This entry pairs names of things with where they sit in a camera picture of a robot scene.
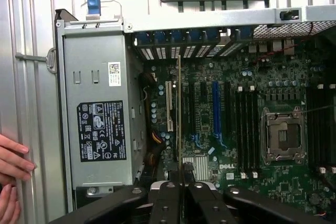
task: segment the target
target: power supply label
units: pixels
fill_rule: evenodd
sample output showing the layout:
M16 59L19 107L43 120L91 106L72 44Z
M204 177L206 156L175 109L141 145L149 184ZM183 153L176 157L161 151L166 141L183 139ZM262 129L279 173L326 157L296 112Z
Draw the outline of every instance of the power supply label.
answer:
M126 159L122 101L81 103L77 119L81 162Z

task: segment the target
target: white pci slot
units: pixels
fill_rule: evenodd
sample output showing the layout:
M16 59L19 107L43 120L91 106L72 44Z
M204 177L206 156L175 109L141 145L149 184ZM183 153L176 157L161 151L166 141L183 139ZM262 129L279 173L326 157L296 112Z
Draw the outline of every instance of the white pci slot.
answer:
M170 111L173 109L172 82L166 81L166 104L167 104L167 131L174 131L173 120Z

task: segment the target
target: motherboard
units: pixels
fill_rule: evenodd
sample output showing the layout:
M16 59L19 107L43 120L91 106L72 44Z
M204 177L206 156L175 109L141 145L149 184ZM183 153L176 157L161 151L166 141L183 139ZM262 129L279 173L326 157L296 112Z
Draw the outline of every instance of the motherboard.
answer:
M192 163L221 191L240 185L314 215L335 208L335 79L329 49L301 43L267 54L244 47L181 66L182 146L177 144L176 60L148 61L150 124L161 161Z

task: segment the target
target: human finger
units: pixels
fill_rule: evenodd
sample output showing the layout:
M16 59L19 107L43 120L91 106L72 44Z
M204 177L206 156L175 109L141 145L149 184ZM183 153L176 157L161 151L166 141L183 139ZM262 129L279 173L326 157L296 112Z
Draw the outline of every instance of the human finger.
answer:
M13 140L10 140L9 138L0 135L0 146L5 147L7 149L11 149L12 151L20 152L23 154L26 154L29 152L29 149L19 143L16 143Z
M6 212L9 197L11 196L11 190L12 190L11 185L4 186L4 188L2 188L2 190L1 190L1 194L0 194L0 220L2 219L2 217L4 216L4 214Z
M9 224L17 224L17 220L19 219L19 216L20 216L20 204L19 204L19 201L17 201L15 202L14 213L13 213L12 219L9 222Z
M12 184L13 186L15 186L16 182L13 177L0 173L0 184L3 186Z
M32 162L29 162L24 158L21 158L20 156L16 155L15 153L5 148L2 148L1 146L0 146L0 158L12 165L28 170L30 172L35 169L35 165Z
M16 187L12 187L12 191L10 192L10 197L7 205L7 209L5 214L3 215L0 224L9 224L9 222L12 220L13 213L15 210L15 205L16 205L16 194L17 190Z
M12 176L14 178L29 180L30 174L0 159L0 173Z

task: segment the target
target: blue pci express slot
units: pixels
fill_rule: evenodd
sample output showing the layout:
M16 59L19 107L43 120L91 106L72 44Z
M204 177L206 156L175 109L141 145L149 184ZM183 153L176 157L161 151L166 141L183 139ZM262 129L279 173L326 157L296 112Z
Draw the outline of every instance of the blue pci express slot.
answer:
M221 121L221 93L218 81L212 83L213 112L214 112L214 136L219 144L225 148L222 137L222 121Z

